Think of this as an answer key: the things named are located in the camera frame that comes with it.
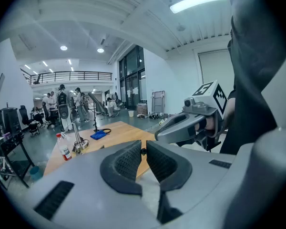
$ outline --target wooden table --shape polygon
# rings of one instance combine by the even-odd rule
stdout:
[[[135,140],[141,140],[142,148],[146,148],[147,140],[152,140],[152,141],[155,140],[153,134],[140,130],[122,121],[99,127],[99,129],[104,129],[104,128],[111,129],[111,132],[109,135],[106,135],[99,140],[94,140],[90,137],[91,135],[94,134],[94,131],[93,131],[94,129],[79,131],[79,134],[83,139],[89,140],[89,145],[82,151],[83,153],[89,153],[92,151],[99,150],[103,145],[106,148],[112,145],[125,143],[129,141],[135,141]],[[69,143],[73,145],[73,143],[76,141],[75,134],[70,133],[67,136],[70,138]],[[76,154],[74,152],[71,152],[71,153],[72,153],[72,158],[76,158]],[[64,162],[66,161],[63,159],[58,149],[58,146],[56,144],[52,151],[51,157],[47,163],[46,169],[44,171],[44,175],[47,175],[51,173],[52,171],[56,170],[58,167],[63,165]],[[146,155],[145,155],[145,156],[142,156],[142,161],[137,171],[137,177],[142,175],[148,169],[149,169],[149,166],[147,164]]]

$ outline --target metal railing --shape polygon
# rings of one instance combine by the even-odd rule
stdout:
[[[58,71],[54,73],[41,73],[30,76],[30,85],[51,83],[58,81],[111,81],[112,73],[108,72],[93,72],[93,71]]]

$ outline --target glass door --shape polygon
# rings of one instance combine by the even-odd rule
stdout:
[[[126,81],[127,107],[129,109],[135,110],[137,108],[137,104],[140,102],[138,74],[135,73],[127,77],[125,81]]]

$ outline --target plastic bottle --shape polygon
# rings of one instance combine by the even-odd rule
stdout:
[[[56,134],[56,137],[57,137],[58,148],[59,148],[61,155],[63,156],[64,160],[71,159],[72,158],[71,153],[70,153],[68,146],[66,145],[65,141],[61,137],[61,134],[60,133]]]

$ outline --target fluorescent light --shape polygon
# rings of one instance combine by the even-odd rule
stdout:
[[[178,13],[182,10],[188,9],[190,7],[203,4],[206,2],[212,2],[212,1],[217,1],[217,0],[183,0],[181,2],[178,2],[172,6],[170,6],[170,9],[173,13]]]

